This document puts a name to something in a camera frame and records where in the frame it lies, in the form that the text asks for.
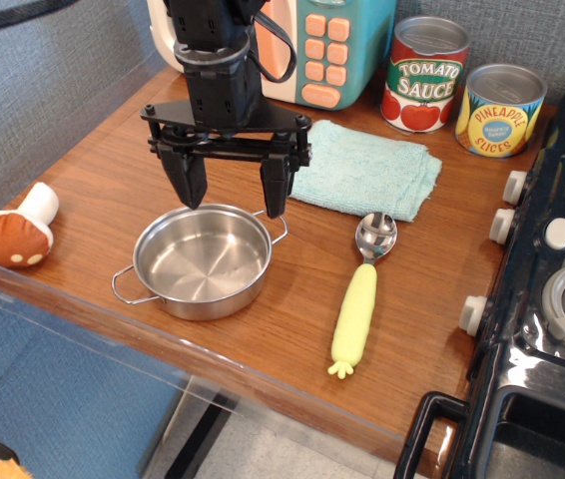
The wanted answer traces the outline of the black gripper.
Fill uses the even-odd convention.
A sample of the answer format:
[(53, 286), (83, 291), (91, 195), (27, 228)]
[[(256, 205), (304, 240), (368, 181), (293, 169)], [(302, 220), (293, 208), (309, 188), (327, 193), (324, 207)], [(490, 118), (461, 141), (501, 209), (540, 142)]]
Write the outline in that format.
[(141, 110), (148, 123), (150, 151), (160, 160), (184, 206), (195, 210), (207, 191), (205, 158), (261, 163), (270, 219), (285, 211), (291, 168), (311, 158), (311, 119), (265, 98), (254, 33), (241, 33), (222, 46), (200, 49), (176, 41), (176, 63), (189, 98)]

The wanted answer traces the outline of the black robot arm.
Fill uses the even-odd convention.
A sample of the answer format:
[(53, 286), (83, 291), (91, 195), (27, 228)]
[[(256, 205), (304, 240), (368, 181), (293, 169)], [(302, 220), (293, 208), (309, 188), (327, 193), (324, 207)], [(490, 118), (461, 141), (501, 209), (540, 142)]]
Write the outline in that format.
[(258, 162), (267, 213), (285, 211), (294, 174), (308, 166), (311, 119), (272, 103), (262, 80), (255, 26), (290, 41), (261, 1), (169, 1), (176, 34), (173, 51), (183, 67), (189, 98), (149, 104), (141, 117), (150, 149), (161, 160), (181, 202), (195, 210), (208, 183), (206, 159)]

